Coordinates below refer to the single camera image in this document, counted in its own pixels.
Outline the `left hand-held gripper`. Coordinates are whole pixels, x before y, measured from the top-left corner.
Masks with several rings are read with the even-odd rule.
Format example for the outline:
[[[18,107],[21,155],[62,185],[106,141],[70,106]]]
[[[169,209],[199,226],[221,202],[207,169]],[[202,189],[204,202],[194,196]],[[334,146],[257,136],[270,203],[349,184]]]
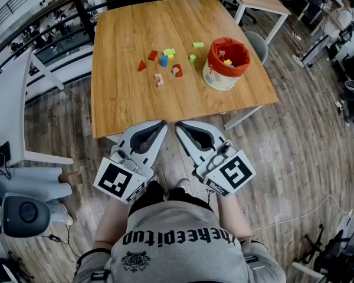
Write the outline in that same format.
[[[164,120],[151,120],[126,129],[110,157],[101,161],[93,186],[130,203],[153,177],[154,164],[168,130]]]

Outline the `person's right forearm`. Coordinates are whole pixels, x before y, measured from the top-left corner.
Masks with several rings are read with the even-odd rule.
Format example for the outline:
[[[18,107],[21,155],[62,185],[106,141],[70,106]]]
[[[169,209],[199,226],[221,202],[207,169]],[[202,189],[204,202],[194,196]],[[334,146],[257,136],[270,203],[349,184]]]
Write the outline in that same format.
[[[217,195],[219,222],[223,229],[239,241],[250,241],[252,231],[248,219],[238,202],[235,194],[223,197]]]

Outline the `person's grey t-shirt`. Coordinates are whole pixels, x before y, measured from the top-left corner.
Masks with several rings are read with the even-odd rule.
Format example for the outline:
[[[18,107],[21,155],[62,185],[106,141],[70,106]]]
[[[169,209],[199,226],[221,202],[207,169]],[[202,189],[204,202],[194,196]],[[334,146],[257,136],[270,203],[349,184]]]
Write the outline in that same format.
[[[214,212],[179,201],[140,209],[112,249],[77,262],[73,283],[286,283],[266,247],[241,243]]]

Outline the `colourful toy blocks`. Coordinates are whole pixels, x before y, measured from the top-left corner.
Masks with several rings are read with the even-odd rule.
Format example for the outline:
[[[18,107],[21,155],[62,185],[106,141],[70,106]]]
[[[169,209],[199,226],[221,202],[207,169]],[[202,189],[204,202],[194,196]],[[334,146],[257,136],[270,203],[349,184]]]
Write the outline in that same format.
[[[221,62],[223,62],[225,65],[229,66],[229,67],[233,67],[233,63],[230,59],[225,57],[225,51],[223,50],[219,50],[218,51],[218,58]]]

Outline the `black metal railing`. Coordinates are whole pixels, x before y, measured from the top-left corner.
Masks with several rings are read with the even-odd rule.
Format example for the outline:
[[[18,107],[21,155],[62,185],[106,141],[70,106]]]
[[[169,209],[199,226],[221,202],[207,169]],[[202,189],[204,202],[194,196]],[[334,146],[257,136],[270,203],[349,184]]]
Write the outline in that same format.
[[[161,0],[56,0],[23,22],[0,44],[0,74],[27,49],[44,65],[61,61],[75,63],[67,57],[94,44],[100,12],[123,6]]]

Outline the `grey device with black disc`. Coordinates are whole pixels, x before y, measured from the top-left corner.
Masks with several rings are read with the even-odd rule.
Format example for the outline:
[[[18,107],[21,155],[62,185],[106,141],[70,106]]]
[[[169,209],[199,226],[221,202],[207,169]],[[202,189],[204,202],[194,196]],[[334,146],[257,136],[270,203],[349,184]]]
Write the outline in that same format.
[[[50,210],[41,200],[17,194],[0,194],[0,234],[31,238],[42,234],[50,223]]]

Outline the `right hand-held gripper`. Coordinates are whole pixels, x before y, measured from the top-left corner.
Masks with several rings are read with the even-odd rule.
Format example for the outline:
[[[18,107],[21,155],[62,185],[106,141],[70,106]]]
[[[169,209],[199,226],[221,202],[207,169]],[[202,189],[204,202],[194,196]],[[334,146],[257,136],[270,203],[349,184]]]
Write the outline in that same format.
[[[194,161],[198,177],[219,195],[234,194],[255,176],[244,151],[225,141],[214,125],[197,120],[179,121],[175,123],[175,133]]]

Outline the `grey chair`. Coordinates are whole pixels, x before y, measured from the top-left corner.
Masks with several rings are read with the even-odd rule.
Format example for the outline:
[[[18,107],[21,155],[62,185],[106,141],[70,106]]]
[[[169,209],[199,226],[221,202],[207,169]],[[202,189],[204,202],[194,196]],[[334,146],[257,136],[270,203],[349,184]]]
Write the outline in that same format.
[[[244,35],[252,45],[262,65],[264,65],[268,57],[268,45],[266,41],[258,33],[253,31],[246,31]]]

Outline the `person's left forearm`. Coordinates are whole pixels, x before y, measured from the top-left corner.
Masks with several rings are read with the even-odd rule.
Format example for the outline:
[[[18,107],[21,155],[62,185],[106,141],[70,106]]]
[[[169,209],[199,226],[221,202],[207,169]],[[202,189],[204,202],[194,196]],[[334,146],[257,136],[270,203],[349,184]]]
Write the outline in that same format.
[[[97,227],[92,249],[111,250],[114,244],[126,233],[128,213],[128,205],[115,198],[110,198]]]

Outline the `beige storage bag red lining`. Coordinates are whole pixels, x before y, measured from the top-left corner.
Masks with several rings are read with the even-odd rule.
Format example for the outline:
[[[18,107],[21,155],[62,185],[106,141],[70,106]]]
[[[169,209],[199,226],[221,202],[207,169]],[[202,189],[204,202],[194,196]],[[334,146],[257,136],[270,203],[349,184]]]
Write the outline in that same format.
[[[232,61],[233,67],[219,60],[219,50],[225,51],[225,57]],[[211,44],[202,76],[210,87],[227,91],[244,75],[250,62],[250,52],[243,43],[232,38],[218,38]]]

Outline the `white desk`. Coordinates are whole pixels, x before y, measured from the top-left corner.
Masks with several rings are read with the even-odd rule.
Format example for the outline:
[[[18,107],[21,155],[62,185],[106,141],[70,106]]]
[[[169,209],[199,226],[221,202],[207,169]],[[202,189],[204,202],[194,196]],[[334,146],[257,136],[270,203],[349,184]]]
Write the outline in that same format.
[[[0,74],[0,146],[9,143],[9,166],[26,160],[71,165],[74,163],[72,158],[31,152],[25,148],[25,89],[34,57],[32,50],[28,49]]]

